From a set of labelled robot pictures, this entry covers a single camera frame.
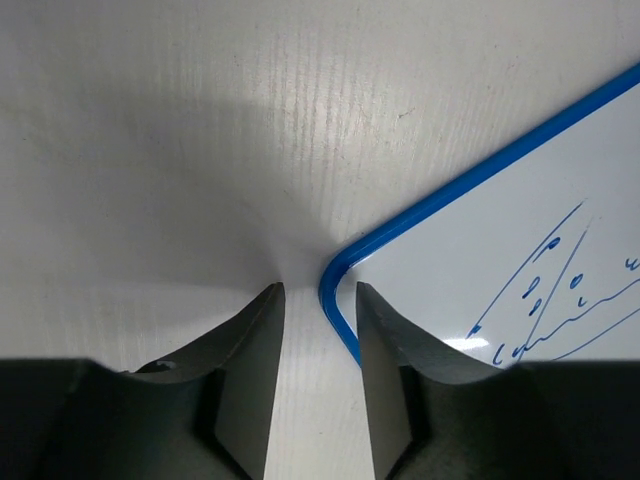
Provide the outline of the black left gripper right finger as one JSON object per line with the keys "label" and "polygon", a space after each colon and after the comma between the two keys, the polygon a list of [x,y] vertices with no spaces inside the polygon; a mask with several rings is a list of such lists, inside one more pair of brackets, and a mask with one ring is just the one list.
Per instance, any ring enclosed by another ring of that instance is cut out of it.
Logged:
{"label": "black left gripper right finger", "polygon": [[359,283],[356,316],[379,479],[635,479],[639,365],[455,350]]}

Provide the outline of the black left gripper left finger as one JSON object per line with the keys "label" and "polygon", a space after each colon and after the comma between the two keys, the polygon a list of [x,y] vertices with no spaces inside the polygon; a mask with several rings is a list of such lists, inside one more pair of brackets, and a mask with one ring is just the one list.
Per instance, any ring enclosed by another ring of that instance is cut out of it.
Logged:
{"label": "black left gripper left finger", "polygon": [[1,363],[5,479],[260,479],[285,318],[266,287],[134,372],[82,358]]}

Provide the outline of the blue framed whiteboard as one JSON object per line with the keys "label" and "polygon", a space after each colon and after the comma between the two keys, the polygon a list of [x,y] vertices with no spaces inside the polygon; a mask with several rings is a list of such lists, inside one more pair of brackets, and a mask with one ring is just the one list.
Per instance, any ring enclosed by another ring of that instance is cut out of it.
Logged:
{"label": "blue framed whiteboard", "polygon": [[340,251],[318,287],[353,357],[355,290],[497,368],[639,356],[631,67]]}

